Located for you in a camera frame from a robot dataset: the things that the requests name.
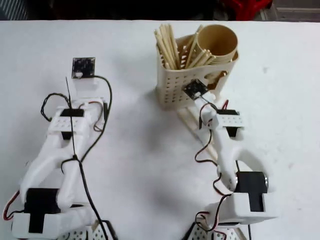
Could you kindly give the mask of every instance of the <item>small circuit board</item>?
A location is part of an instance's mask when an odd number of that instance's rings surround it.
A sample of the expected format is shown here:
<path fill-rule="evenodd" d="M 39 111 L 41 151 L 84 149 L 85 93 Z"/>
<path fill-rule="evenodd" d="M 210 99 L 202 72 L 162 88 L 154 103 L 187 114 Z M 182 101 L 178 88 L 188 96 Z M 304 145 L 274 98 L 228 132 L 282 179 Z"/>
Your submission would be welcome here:
<path fill-rule="evenodd" d="M 95 75 L 95 57 L 74 57 L 72 63 L 72 78 L 92 78 Z"/>
<path fill-rule="evenodd" d="M 204 85 L 199 79 L 192 80 L 189 84 L 185 85 L 182 90 L 192 100 L 196 100 L 198 97 L 208 92 L 206 85 Z"/>

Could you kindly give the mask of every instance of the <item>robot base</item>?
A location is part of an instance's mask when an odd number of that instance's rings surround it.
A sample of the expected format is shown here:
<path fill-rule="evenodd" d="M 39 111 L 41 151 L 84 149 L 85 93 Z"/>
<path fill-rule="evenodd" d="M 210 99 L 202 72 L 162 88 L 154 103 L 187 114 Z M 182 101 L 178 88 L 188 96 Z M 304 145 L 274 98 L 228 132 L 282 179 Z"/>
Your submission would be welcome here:
<path fill-rule="evenodd" d="M 216 229 L 225 235 L 211 231 L 206 232 L 201 229 L 195 222 L 191 225 L 190 229 L 184 235 L 182 240 L 246 240 L 242 231 L 239 228 L 218 228 Z"/>

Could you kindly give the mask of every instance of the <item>red object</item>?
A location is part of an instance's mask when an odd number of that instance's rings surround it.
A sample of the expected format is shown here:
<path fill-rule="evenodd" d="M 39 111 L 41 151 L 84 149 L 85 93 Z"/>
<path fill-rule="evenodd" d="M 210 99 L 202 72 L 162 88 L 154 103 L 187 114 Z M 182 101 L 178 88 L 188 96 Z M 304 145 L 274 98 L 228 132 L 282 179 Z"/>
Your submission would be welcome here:
<path fill-rule="evenodd" d="M 222 0 L 222 2 L 235 11 L 237 21 L 250 21 L 257 12 L 272 4 L 272 0 Z"/>

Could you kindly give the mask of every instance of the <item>cable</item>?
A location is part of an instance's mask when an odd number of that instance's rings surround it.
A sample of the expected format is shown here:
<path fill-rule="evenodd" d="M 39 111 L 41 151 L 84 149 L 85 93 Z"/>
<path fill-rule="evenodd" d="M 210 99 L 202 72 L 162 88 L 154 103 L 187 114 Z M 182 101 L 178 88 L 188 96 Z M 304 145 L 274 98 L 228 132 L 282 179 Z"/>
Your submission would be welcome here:
<path fill-rule="evenodd" d="M 69 108 L 70 108 L 70 123 L 71 123 L 71 136 L 72 136 L 72 147 L 73 147 L 73 155 L 76 156 L 76 149 L 75 149 L 75 136 L 74 136 L 74 124 L 72 122 L 72 103 L 71 103 L 71 96 L 69 90 L 68 79 L 65 77 L 66 88 L 68 89 L 68 100 L 69 100 Z"/>
<path fill-rule="evenodd" d="M 229 103 L 229 100 L 227 99 L 227 100 L 224 102 L 224 104 L 223 104 L 223 106 L 222 106 L 221 109 L 226 110 L 227 107 L 228 107 L 228 103 Z"/>
<path fill-rule="evenodd" d="M 77 161 L 78 164 L 79 164 L 79 168 L 80 168 L 80 173 L 81 173 L 81 178 L 82 178 L 82 182 L 83 182 L 83 186 L 84 186 L 84 191 L 85 191 L 85 194 L 86 194 L 86 197 L 88 198 L 88 201 L 89 201 L 89 204 L 92 208 L 92 210 L 94 211 L 95 213 L 95 216 L 96 218 L 98 219 L 98 222 L 102 228 L 102 231 L 103 231 L 103 235 L 104 235 L 104 238 L 106 240 L 108 240 L 108 235 L 107 235 L 107 232 L 106 232 L 106 229 L 105 229 L 105 226 L 103 225 L 103 222 L 100 218 L 100 215 L 96 209 L 96 206 L 91 198 L 91 195 L 90 195 L 90 192 L 89 192 L 89 189 L 88 189 L 88 185 L 87 185 L 87 180 L 86 180 L 86 176 L 85 176 L 85 172 L 84 172 L 84 168 L 83 168 L 83 164 L 82 162 L 78 159 L 78 158 L 70 158 L 70 159 L 67 159 L 67 160 L 64 160 L 62 163 L 61 163 L 61 170 L 63 172 L 63 164 L 67 163 L 67 162 L 70 162 L 70 161 Z"/>
<path fill-rule="evenodd" d="M 14 217 L 13 214 L 15 214 L 15 213 L 22 213 L 22 212 L 23 212 L 23 211 L 13 211 L 13 212 L 11 212 L 9 215 L 7 215 L 10 205 L 16 200 L 16 198 L 19 196 L 19 194 L 20 194 L 20 191 L 19 191 L 19 190 L 16 191 L 16 193 L 11 197 L 11 199 L 10 199 L 10 200 L 8 201 L 8 203 L 5 205 L 4 210 L 3 210 L 3 213 L 2 213 L 2 218 L 3 218 L 3 220 L 9 221 L 9 220 L 11 220 L 11 219 Z"/>
<path fill-rule="evenodd" d="M 93 144 L 88 148 L 88 150 L 84 153 L 83 157 L 81 158 L 81 160 L 78 159 L 76 153 L 74 153 L 74 156 L 70 159 L 67 159 L 67 160 L 64 160 L 62 161 L 61 163 L 61 171 L 63 172 L 63 164 L 64 163 L 67 163 L 67 162 L 70 162 L 70 161 L 77 161 L 78 164 L 79 164 L 79 168 L 80 168 L 80 173 L 81 173 L 81 178 L 82 178 L 82 182 L 83 182 L 83 186 L 84 186 L 84 191 L 85 191 L 85 194 L 88 198 L 88 201 L 89 201 L 89 204 L 92 208 L 92 210 L 94 211 L 95 215 L 96 215 L 96 218 L 98 219 L 98 222 L 102 228 L 102 231 L 103 231 L 103 235 L 104 235 L 104 238 L 106 240 L 108 240 L 108 235 L 107 235 L 107 232 L 106 232 L 106 229 L 105 229 L 105 226 L 103 225 L 103 222 L 100 218 L 100 215 L 96 209 L 96 206 L 91 198 L 91 195 L 89 193 L 89 189 L 88 189 L 88 185 L 87 185 L 87 180 L 86 180 L 86 176 L 85 176 L 85 172 L 84 172 L 84 169 L 83 169 L 83 164 L 82 162 L 85 160 L 86 156 L 88 155 L 88 153 L 90 152 L 90 150 L 96 145 L 96 143 L 99 141 L 99 139 L 101 138 L 102 134 L 104 133 L 105 131 L 105 128 L 106 128 L 106 125 L 107 125 L 107 122 L 108 122 L 108 118 L 109 118 L 109 113 L 110 113 L 110 110 L 111 110 L 111 106 L 112 106 L 112 99 L 113 99 L 113 94 L 112 94 L 112 87 L 111 87 L 111 84 L 109 83 L 109 81 L 105 78 L 105 77 L 102 77 L 102 76 L 97 76 L 95 75 L 94 76 L 95 78 L 100 78 L 100 79 L 103 79 L 105 80 L 105 82 L 107 83 L 108 85 L 108 88 L 109 88 L 109 93 L 110 93 L 110 99 L 109 99 L 109 107 L 108 107 L 108 110 L 107 110 L 107 115 L 106 115 L 106 118 L 104 120 L 104 124 L 103 124 L 103 128 L 102 128 L 102 131 L 100 133 L 100 135 L 96 138 L 96 140 L 93 142 Z M 72 141 L 74 141 L 74 132 L 73 132 L 73 129 L 72 129 Z"/>
<path fill-rule="evenodd" d="M 223 240 L 226 240 L 226 239 L 227 239 L 227 234 L 225 234 L 224 232 L 222 232 L 222 231 L 217 231 L 217 230 L 214 230 L 214 232 L 223 235 Z"/>
<path fill-rule="evenodd" d="M 93 125 L 93 130 L 95 132 L 102 132 L 102 129 L 97 126 L 97 123 L 100 121 L 100 119 L 102 117 L 102 113 L 104 112 L 104 106 L 99 101 L 89 101 L 88 104 L 99 104 L 100 105 L 101 111 L 100 111 L 100 114 L 99 114 L 97 121 Z M 83 105 L 85 105 L 85 104 L 84 103 L 80 104 L 78 109 L 80 109 Z"/>
<path fill-rule="evenodd" d="M 218 216 L 219 216 L 219 210 L 220 210 L 220 206 L 222 204 L 222 202 L 227 198 L 227 197 L 230 197 L 231 194 L 226 194 L 226 195 L 223 195 L 220 199 L 220 202 L 218 204 L 218 207 L 216 208 L 216 212 L 215 212 L 215 217 L 214 217 L 214 223 L 213 223 L 213 226 L 210 228 L 210 229 L 204 229 L 202 226 L 199 225 L 199 222 L 197 222 L 197 216 L 199 214 L 210 214 L 210 212 L 208 211 L 199 211 L 196 215 L 195 215 L 195 218 L 194 218 L 194 222 L 197 224 L 197 226 L 199 228 L 201 228 L 202 230 L 204 230 L 205 232 L 211 232 L 212 230 L 215 230 L 215 228 L 217 227 L 218 225 Z"/>
<path fill-rule="evenodd" d="M 197 159 L 197 156 L 198 156 L 203 150 L 205 150 L 205 149 L 209 146 L 209 144 L 211 143 L 211 140 L 212 140 L 212 130 L 210 129 L 209 131 L 210 131 L 210 137 L 209 137 L 209 140 L 208 140 L 207 144 L 206 144 L 205 146 L 203 146 L 203 147 L 194 155 L 194 160 L 195 160 L 197 163 L 213 163 L 213 164 L 217 167 L 218 164 L 217 164 L 215 161 L 211 160 L 211 159 L 204 159 L 204 160 L 198 160 L 198 159 Z"/>
<path fill-rule="evenodd" d="M 235 165 L 236 165 L 236 169 L 238 170 L 238 172 L 240 172 L 238 160 L 235 160 Z"/>
<path fill-rule="evenodd" d="M 59 97 L 64 98 L 64 100 L 66 101 L 67 105 L 70 107 L 70 105 L 69 105 L 69 100 L 68 100 L 68 98 L 67 98 L 65 95 L 63 95 L 62 93 L 56 93 L 56 92 L 50 93 L 50 94 L 43 100 L 43 103 L 42 103 L 42 106 L 41 106 L 41 110 L 40 110 L 41 115 L 42 115 L 48 122 L 51 122 L 52 117 L 47 117 L 47 115 L 45 114 L 45 106 L 46 106 L 47 101 L 49 100 L 49 98 L 52 97 L 52 96 L 59 96 Z"/>
<path fill-rule="evenodd" d="M 81 158 L 81 162 L 83 162 L 86 158 L 86 156 L 88 155 L 88 153 L 90 152 L 90 150 L 97 144 L 97 142 L 99 141 L 99 139 L 101 138 L 101 136 L 104 134 L 105 132 L 105 129 L 106 129 L 106 125 L 107 125 L 107 122 L 108 122 L 108 118 L 109 118 L 109 113 L 111 111 L 111 106 L 112 106 L 112 99 L 113 99 L 113 94 L 112 94 L 112 88 L 111 88 L 111 84 L 110 82 L 103 76 L 99 76 L 99 75 L 94 75 L 93 76 L 94 78 L 98 78 L 98 79 L 102 79 L 106 82 L 106 84 L 108 85 L 109 87 L 109 94 L 110 94 L 110 99 L 109 99 L 109 107 L 108 107 L 108 112 L 107 112 L 107 115 L 106 115 L 106 118 L 104 120 L 104 124 L 103 124 L 103 127 L 102 127 L 102 131 L 100 133 L 100 135 L 96 138 L 96 140 L 93 142 L 93 144 L 88 148 L 88 150 L 84 153 L 83 157 Z"/>
<path fill-rule="evenodd" d="M 102 222 L 106 223 L 113 240 L 118 240 L 118 236 L 117 236 L 116 231 L 114 230 L 114 227 L 112 226 L 111 222 L 108 220 L 102 220 Z"/>
<path fill-rule="evenodd" d="M 216 183 L 220 181 L 221 177 L 222 177 L 222 174 L 221 174 L 221 172 L 220 172 L 219 177 L 218 177 L 216 180 L 213 181 L 213 184 L 212 184 L 212 185 L 213 185 L 213 189 L 214 189 L 218 194 L 220 194 L 221 196 L 224 196 L 225 194 L 216 187 Z"/>
<path fill-rule="evenodd" d="M 70 238 L 70 232 L 68 233 L 68 236 L 66 237 L 66 239 L 65 240 L 68 240 L 69 238 Z"/>
<path fill-rule="evenodd" d="M 200 96 L 200 98 L 202 98 L 202 99 L 205 100 L 208 104 L 210 104 L 210 106 L 211 106 L 215 111 L 218 111 L 218 110 L 219 110 L 216 105 L 214 105 L 212 102 L 210 102 L 210 101 L 208 101 L 207 99 L 205 99 L 202 95 Z"/>
<path fill-rule="evenodd" d="M 252 240 L 252 236 L 251 236 L 251 225 L 248 224 L 248 233 L 249 233 L 249 240 Z"/>

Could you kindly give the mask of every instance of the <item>white surface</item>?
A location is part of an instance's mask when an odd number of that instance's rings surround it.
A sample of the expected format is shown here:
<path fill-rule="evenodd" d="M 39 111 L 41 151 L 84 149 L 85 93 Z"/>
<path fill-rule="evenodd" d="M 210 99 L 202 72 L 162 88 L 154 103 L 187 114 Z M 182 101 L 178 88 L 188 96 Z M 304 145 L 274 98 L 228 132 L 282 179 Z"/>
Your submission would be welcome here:
<path fill-rule="evenodd" d="M 253 239 L 317 236 L 320 215 L 319 23 L 219 22 L 238 36 L 240 59 L 222 95 L 246 116 L 257 149 L 272 164 L 280 217 L 252 226 Z M 174 22 L 176 37 L 201 22 Z M 196 212 L 219 196 L 216 169 L 197 164 L 201 144 L 175 112 L 158 107 L 152 21 L 0 22 L 2 101 L 0 205 L 18 189 L 27 161 L 38 155 L 48 122 L 40 115 L 51 92 L 66 93 L 73 57 L 96 57 L 110 79 L 114 105 L 84 170 L 102 218 L 121 240 L 180 239 Z M 48 103 L 54 113 L 62 100 Z M 86 198 L 79 181 L 78 198 Z M 12 207 L 21 209 L 19 201 Z M 0 239 L 10 240 L 1 222 Z"/>

